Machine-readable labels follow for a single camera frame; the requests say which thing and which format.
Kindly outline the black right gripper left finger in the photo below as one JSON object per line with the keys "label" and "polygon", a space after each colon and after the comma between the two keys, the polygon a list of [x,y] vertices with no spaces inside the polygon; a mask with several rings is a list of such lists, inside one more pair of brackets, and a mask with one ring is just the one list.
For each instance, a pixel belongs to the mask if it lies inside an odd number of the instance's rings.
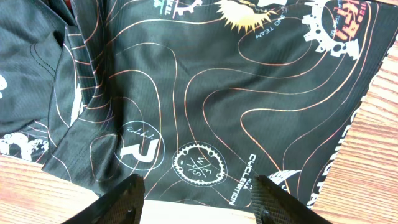
{"label": "black right gripper left finger", "polygon": [[139,224],[144,193],[143,178],[137,174],[130,175],[63,224]]}

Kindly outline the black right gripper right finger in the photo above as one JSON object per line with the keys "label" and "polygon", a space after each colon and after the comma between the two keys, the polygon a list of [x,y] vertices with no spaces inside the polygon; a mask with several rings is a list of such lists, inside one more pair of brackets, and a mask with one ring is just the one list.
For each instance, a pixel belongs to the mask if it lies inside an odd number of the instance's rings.
{"label": "black right gripper right finger", "polygon": [[264,175],[253,180],[251,202],[257,224],[331,224]]}

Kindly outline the black orange patterned jersey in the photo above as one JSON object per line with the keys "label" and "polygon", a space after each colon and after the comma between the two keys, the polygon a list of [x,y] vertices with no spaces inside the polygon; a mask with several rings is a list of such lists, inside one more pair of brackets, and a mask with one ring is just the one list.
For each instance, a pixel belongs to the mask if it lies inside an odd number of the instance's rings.
{"label": "black orange patterned jersey", "polygon": [[1,2],[1,153],[104,195],[312,207],[397,35],[375,1]]}

